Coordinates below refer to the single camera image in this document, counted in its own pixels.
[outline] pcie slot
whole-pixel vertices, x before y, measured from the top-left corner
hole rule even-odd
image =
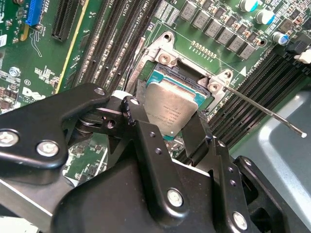
[[[43,0],[31,0],[27,20],[25,21],[25,23],[28,24],[29,26],[34,26],[38,24],[40,21],[42,8],[43,8]]]
[[[52,37],[67,40],[77,13],[79,0],[60,0],[52,29]]]
[[[91,30],[91,33],[90,33],[88,41],[87,41],[88,48],[84,52],[84,56],[83,56],[83,60],[82,60],[83,62],[82,62],[82,65],[80,67],[78,75],[76,75],[76,77],[75,77],[74,86],[77,86],[80,83],[90,82],[91,77],[85,77],[85,73],[87,73],[91,69],[91,67],[93,66],[91,58],[93,56],[95,47],[98,43],[100,33],[102,32],[103,27],[104,27],[104,23],[105,23],[104,16],[108,10],[109,3],[110,3],[110,1],[104,0],[100,6],[98,13],[97,13],[97,17],[96,17],[94,26]]]
[[[125,47],[125,40],[130,34],[132,25],[137,20],[142,4],[142,1],[137,0],[129,7],[127,17],[123,21],[122,26],[118,31],[118,35],[115,37],[114,45],[116,46],[113,46],[112,50],[110,51],[111,55],[107,57],[105,62],[105,69],[101,71],[99,78],[97,79],[96,83],[100,86],[104,86],[104,84],[107,82],[112,70],[112,66],[118,57],[120,57],[120,53],[125,53],[126,49],[128,48]]]
[[[157,12],[157,9],[159,5],[161,4],[161,1],[151,1],[150,4],[148,4],[148,7],[143,14],[142,19],[139,21],[139,24],[136,29],[134,29],[134,35],[132,36],[130,42],[128,43],[128,49],[126,53],[123,56],[123,59],[121,60],[119,67],[117,68],[115,75],[113,77],[113,83],[109,85],[108,91],[115,90],[117,86],[120,83],[121,78],[123,77],[130,61],[132,60],[136,47],[139,43],[140,38],[145,34],[147,31],[147,28],[154,17],[154,15]]]

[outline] black memory slot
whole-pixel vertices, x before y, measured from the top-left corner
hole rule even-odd
[[[137,28],[135,29],[135,33],[130,40],[128,49],[126,50],[126,52],[123,56],[123,59],[121,60],[120,65],[119,65],[117,71],[115,72],[115,75],[113,77],[113,82],[108,87],[109,92],[115,90],[118,87],[118,85],[119,85],[128,65],[129,65],[130,61],[132,60],[132,58],[135,54],[135,51],[136,51],[136,48],[137,48],[137,45],[139,43],[140,38],[147,31],[148,26],[149,26],[152,18],[154,17],[154,15],[156,14],[160,4],[161,4],[161,1],[158,1],[158,0],[153,0],[150,2],[150,4],[148,4],[147,9],[146,9],[142,19],[139,21],[139,24],[138,24]]]
[[[105,68],[101,71],[96,83],[100,86],[104,86],[107,82],[108,76],[112,70],[112,66],[119,57],[121,50],[123,49],[124,43],[129,36],[129,33],[134,25],[139,11],[143,5],[143,1],[136,0],[134,4],[131,4],[128,8],[125,20],[119,28],[117,35],[114,38],[112,50],[110,51],[106,61]]]
[[[92,66],[88,69],[88,71],[85,74],[85,76],[87,77],[85,83],[93,82],[92,79],[98,67],[98,63],[101,61],[105,49],[107,48],[109,41],[113,37],[113,32],[117,27],[118,21],[121,17],[126,1],[127,0],[114,1],[113,9],[110,11],[108,19],[105,21],[104,27],[99,37],[99,41],[94,50],[94,54],[92,56],[93,58],[91,59]]]
[[[110,1],[108,1],[108,0],[103,0],[102,1],[100,9],[99,9],[99,11],[97,13],[97,17],[96,17],[94,26],[93,26],[93,28],[92,28],[92,30],[90,32],[90,35],[89,35],[87,43],[86,43],[88,45],[88,48],[83,53],[83,59],[82,59],[83,62],[81,63],[81,68],[79,70],[78,75],[76,75],[76,77],[75,77],[74,86],[79,85],[80,82],[81,83],[89,83],[90,82],[90,79],[91,79],[90,76],[86,76],[84,74],[84,76],[82,77],[82,74],[83,74],[82,69],[83,69],[83,65],[85,64],[85,61],[87,60],[87,57],[89,56],[89,53],[90,53],[90,50],[91,50],[91,46],[93,44],[93,41],[95,40],[95,36],[101,30],[101,24],[102,24],[104,15],[107,12],[107,9],[108,9],[108,6],[109,6],[109,2]],[[86,69],[86,73],[91,69],[92,66],[93,66],[93,63],[89,64],[89,66]]]
[[[289,59],[271,52],[238,90],[262,106],[273,109],[305,77]],[[209,126],[213,134],[231,148],[265,116],[256,107],[233,95],[210,120]]]

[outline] black electronic component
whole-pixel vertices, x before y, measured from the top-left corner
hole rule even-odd
[[[219,7],[218,10],[216,11],[214,17],[215,17],[216,19],[220,19],[220,18],[223,16],[223,14],[224,14],[225,12],[226,12],[226,10],[225,10],[224,8]]]
[[[205,31],[205,34],[214,38],[216,34],[219,32],[222,25],[215,19],[211,20],[211,24],[209,25],[208,29]]]
[[[231,42],[231,44],[228,46],[228,49],[237,53],[238,50],[243,46],[243,44],[244,40],[241,37],[236,36],[234,40]]]
[[[300,11],[295,9],[293,13],[290,15],[291,19],[295,19],[300,14]]]
[[[282,32],[287,32],[294,26],[294,23],[290,19],[285,19],[279,26]]]
[[[208,11],[208,9],[210,8],[210,6],[213,4],[213,1],[211,0],[206,0],[202,6],[203,10]]]
[[[307,49],[307,47],[308,44],[306,42],[299,40],[287,45],[285,51],[293,55],[300,55]]]
[[[243,32],[244,32],[246,29],[247,29],[247,27],[246,27],[244,24],[242,24],[242,25],[239,27],[239,29],[237,30],[237,32],[238,32],[238,34],[242,35]]]
[[[193,25],[195,27],[197,27],[198,29],[201,29],[204,27],[204,25],[206,24],[206,22],[209,19],[209,15],[205,12],[205,11],[201,11],[198,16],[195,18],[195,20],[193,21]]]
[[[233,32],[228,28],[224,27],[219,37],[216,39],[219,43],[226,45],[228,41],[231,39]]]
[[[80,43],[80,47],[79,47],[80,50],[84,50],[85,49],[87,41],[88,41],[88,38],[89,38],[89,34],[83,36],[83,38],[81,40],[81,43]]]
[[[17,91],[11,91],[10,92],[10,98],[12,98],[12,99],[17,99],[17,95],[18,95],[18,92]]]
[[[256,32],[252,32],[251,35],[248,37],[247,41],[253,42],[257,38],[258,34]]]
[[[302,27],[306,30],[311,30],[311,17],[307,19],[307,21],[302,25]]]
[[[237,21],[237,18],[235,18],[234,16],[230,16],[225,24],[226,26],[231,27],[235,23],[235,21]]]
[[[53,38],[62,42],[67,40],[78,6],[79,0],[60,0],[52,29]]]
[[[11,91],[8,90],[8,89],[5,89],[5,90],[3,91],[3,95],[4,95],[4,96],[7,96],[7,97],[10,97]]]
[[[242,51],[239,54],[239,57],[247,60],[252,53],[255,51],[255,48],[253,46],[251,46],[250,44],[246,45],[246,47],[244,49],[242,49]]]

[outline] green circuit board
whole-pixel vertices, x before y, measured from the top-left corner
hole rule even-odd
[[[24,0],[20,4],[16,2],[16,0],[0,0],[0,113],[74,87],[79,78],[79,72],[83,68],[86,52],[92,49],[90,41],[92,42],[91,39],[95,33],[94,25],[99,17],[102,17],[102,25],[99,27],[102,29],[108,20],[114,20],[109,19],[110,13],[119,7],[116,13],[123,15],[120,15],[114,31],[111,32],[111,40],[113,40],[117,38],[118,33],[127,28],[127,24],[123,22],[131,19],[130,10],[134,12],[135,7],[137,9],[140,7],[141,12],[147,11],[149,5],[156,3],[151,0],[142,1],[141,4],[132,0],[73,1],[77,5],[74,14],[71,15],[72,22],[68,37],[57,40],[52,34],[55,15],[61,1],[41,0],[40,19],[38,24],[33,26],[26,24],[25,21],[29,17],[29,9],[34,1]],[[232,70],[234,76],[231,85],[238,87],[276,46],[276,42],[272,41],[274,32],[283,28],[283,33],[289,38],[295,38],[298,33],[311,37],[310,29],[305,26],[305,22],[311,20],[310,0],[259,0],[253,12],[241,11],[239,0],[215,0],[211,1],[206,8],[207,2],[208,0],[158,1],[144,34],[139,35],[144,38],[144,42],[133,62],[134,68],[144,48],[147,48],[164,32],[170,31],[175,36],[175,51],[212,74],[218,74],[227,68]],[[195,6],[195,13],[191,18],[184,19],[181,15],[188,4]],[[101,16],[100,12],[103,7],[106,7],[106,11]],[[255,15],[262,9],[275,13],[272,24],[256,23]],[[299,13],[293,18],[296,10]],[[209,19],[205,26],[199,29],[194,26],[194,23],[202,11],[208,15]],[[137,13],[137,24],[139,24],[140,12],[135,13]],[[230,31],[232,35],[238,36],[245,44],[251,46],[253,48],[251,56],[243,58],[240,53],[228,49],[228,45],[221,44],[217,37],[208,36],[206,31],[211,20],[217,21],[222,29]],[[291,27],[285,31],[283,23],[286,20],[291,22]],[[135,28],[126,36],[130,38],[131,32],[133,34]],[[148,62],[139,78],[146,80],[155,65],[155,63]],[[104,79],[102,86],[110,88],[113,82],[117,82],[117,88],[121,88],[127,72],[122,74],[120,79]],[[220,102],[209,117],[213,117],[222,105],[223,102]],[[70,159],[64,171],[65,175],[79,180],[82,176],[88,179],[93,175],[94,170],[103,171],[107,163],[105,149],[106,140],[102,135],[96,135],[82,145],[74,146],[69,150]]]

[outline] bolt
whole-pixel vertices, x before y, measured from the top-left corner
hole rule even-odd
[[[249,161],[247,158],[244,158],[244,161],[245,161],[245,163],[246,163],[247,165],[249,165],[249,166],[252,165],[251,161]]]
[[[35,28],[36,28],[37,30],[41,30],[41,29],[42,29],[42,25],[38,24],[38,25],[35,26]]]
[[[58,153],[58,146],[53,141],[43,141],[37,146],[37,152],[42,156],[52,157]]]
[[[95,91],[97,94],[101,95],[101,96],[104,96],[104,95],[105,95],[104,90],[102,90],[102,89],[99,88],[99,87],[95,88],[94,91]]]
[[[17,67],[11,67],[9,69],[9,74],[12,76],[12,77],[19,77],[20,74],[21,74],[21,71],[19,68]]]
[[[134,99],[134,98],[131,99],[131,102],[132,102],[133,104],[139,105],[138,100],[136,100],[136,99]]]
[[[180,193],[178,191],[176,191],[175,189],[170,189],[167,192],[167,198],[169,200],[169,202],[175,206],[175,207],[180,207],[183,204],[183,198],[180,195]]]
[[[242,230],[246,230],[247,229],[247,222],[245,220],[245,218],[243,217],[243,215],[241,215],[239,212],[234,212],[233,213],[233,219],[236,223],[236,225],[242,229]]]
[[[12,131],[0,132],[0,147],[11,147],[18,142],[18,135]]]

